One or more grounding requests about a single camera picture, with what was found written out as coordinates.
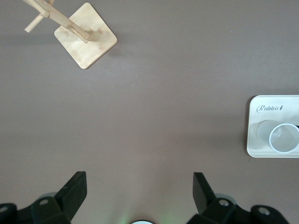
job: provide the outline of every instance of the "wooden base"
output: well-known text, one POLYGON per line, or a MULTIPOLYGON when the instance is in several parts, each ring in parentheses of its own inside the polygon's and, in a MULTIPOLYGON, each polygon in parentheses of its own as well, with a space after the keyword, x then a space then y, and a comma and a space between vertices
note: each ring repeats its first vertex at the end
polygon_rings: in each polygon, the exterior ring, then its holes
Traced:
POLYGON ((82 69, 87 69, 117 43, 116 36, 89 3, 79 8, 70 20, 90 35, 88 43, 62 26, 54 35, 82 69))

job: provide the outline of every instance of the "wooden rod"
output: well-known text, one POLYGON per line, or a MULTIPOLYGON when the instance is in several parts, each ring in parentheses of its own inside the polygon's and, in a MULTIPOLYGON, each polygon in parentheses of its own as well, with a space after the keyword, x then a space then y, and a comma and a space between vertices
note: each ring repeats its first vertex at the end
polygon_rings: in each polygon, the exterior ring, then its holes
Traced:
POLYGON ((40 14, 42 14, 44 17, 48 18, 50 16, 50 13, 43 8, 38 2, 35 0, 22 0, 26 2, 27 4, 31 5, 33 8, 35 8, 40 14))
POLYGON ((81 40, 87 43, 87 38, 89 34, 86 33, 82 28, 72 22, 69 18, 66 18, 61 12, 51 6, 45 0, 35 0, 38 4, 40 4, 43 8, 50 12, 50 19, 54 20, 64 28, 71 31, 73 34, 77 35, 81 40))
MULTIPOLYGON (((54 4, 54 0, 49 0, 48 3, 52 6, 54 4)), ((25 31, 30 33, 34 27, 37 26, 40 21, 42 21, 44 16, 42 14, 39 14, 26 28, 25 31)))

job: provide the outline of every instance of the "white tray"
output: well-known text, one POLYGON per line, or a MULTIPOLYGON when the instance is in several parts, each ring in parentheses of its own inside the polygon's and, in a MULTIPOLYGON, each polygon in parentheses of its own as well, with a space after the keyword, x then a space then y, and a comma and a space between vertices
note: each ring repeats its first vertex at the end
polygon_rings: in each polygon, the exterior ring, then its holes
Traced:
POLYGON ((290 153, 275 152, 260 142, 256 129, 264 120, 299 125, 299 95, 256 96, 249 106, 247 152, 252 157, 299 158, 299 146, 290 153))

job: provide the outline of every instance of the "wooden stand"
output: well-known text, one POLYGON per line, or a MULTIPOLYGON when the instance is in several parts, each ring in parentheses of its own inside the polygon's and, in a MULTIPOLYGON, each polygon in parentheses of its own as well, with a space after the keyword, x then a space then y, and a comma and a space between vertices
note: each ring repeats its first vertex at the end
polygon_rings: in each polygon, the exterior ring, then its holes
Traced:
POLYGON ((54 0, 23 1, 40 12, 25 30, 30 32, 44 17, 59 23, 61 26, 54 35, 82 69, 87 69, 117 43, 116 36, 89 3, 68 19, 52 6, 54 0))

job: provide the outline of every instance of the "transparent cup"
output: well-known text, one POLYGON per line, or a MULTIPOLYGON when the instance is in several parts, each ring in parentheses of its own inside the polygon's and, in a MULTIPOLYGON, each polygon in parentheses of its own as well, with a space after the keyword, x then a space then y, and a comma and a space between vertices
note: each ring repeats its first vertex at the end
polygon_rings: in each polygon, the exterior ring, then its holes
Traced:
POLYGON ((299 128, 289 123, 265 120, 258 126, 256 135, 278 153, 290 153, 299 145, 299 128))

